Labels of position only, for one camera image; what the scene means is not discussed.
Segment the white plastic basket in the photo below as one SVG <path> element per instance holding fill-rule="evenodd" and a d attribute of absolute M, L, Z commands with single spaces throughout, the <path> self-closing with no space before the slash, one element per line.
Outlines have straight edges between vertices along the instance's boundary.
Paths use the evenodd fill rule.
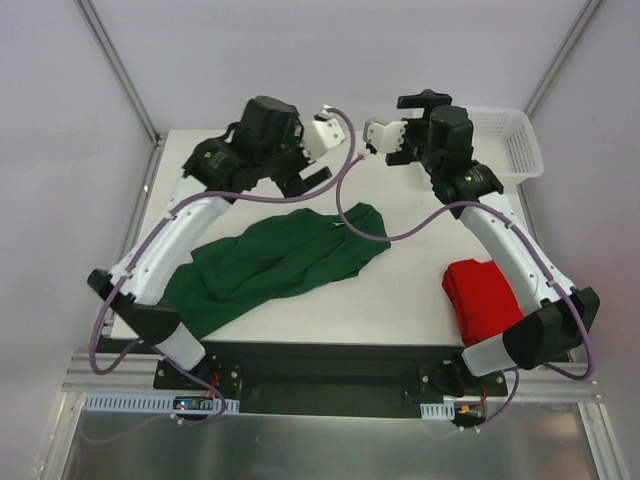
<path fill-rule="evenodd" d="M 540 177 L 543 157 L 528 116 L 515 109 L 468 107 L 474 158 L 507 187 Z"/>

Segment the green t shirt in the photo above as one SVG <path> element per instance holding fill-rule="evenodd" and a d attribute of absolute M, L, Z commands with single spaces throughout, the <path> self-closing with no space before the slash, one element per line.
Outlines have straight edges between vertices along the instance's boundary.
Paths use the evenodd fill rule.
<path fill-rule="evenodd" d="M 358 203 L 344 217 L 303 208 L 191 251 L 163 294 L 201 339 L 271 301 L 359 275 L 389 250 L 382 215 Z"/>

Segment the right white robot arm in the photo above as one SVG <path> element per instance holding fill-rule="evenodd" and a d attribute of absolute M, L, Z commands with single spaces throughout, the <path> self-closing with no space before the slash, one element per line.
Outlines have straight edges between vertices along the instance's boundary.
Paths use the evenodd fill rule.
<path fill-rule="evenodd" d="M 490 254 L 523 314 L 504 332 L 460 352 L 449 371 L 452 388 L 470 395 L 487 374 L 550 366 L 579 346 L 587 356 L 579 377 L 590 378 L 595 362 L 589 330 L 600 298 L 591 287 L 578 288 L 524 230 L 498 176 L 474 156 L 468 111 L 454 105 L 450 95 L 430 89 L 403 95 L 396 106 L 419 109 L 422 115 L 399 122 L 390 144 L 380 149 L 386 163 L 422 166 L 436 198 Z"/>

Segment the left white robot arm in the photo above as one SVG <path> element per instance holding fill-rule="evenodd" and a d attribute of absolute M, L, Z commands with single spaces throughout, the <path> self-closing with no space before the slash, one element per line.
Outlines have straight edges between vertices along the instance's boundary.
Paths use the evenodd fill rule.
<path fill-rule="evenodd" d="M 316 187 L 332 173 L 324 167 L 303 177 L 302 171 L 345 139 L 329 110 L 323 106 L 303 123 L 293 105 L 269 96 L 250 99 L 239 121 L 194 147 L 147 236 L 110 270 L 89 275 L 90 287 L 104 301 L 101 309 L 113 310 L 138 341 L 172 360 L 187 387 L 205 386 L 212 366 L 202 343 L 163 299 L 171 276 L 235 201 L 251 200 L 249 192 L 259 181 L 269 179 L 279 189 L 275 203 L 315 197 Z"/>

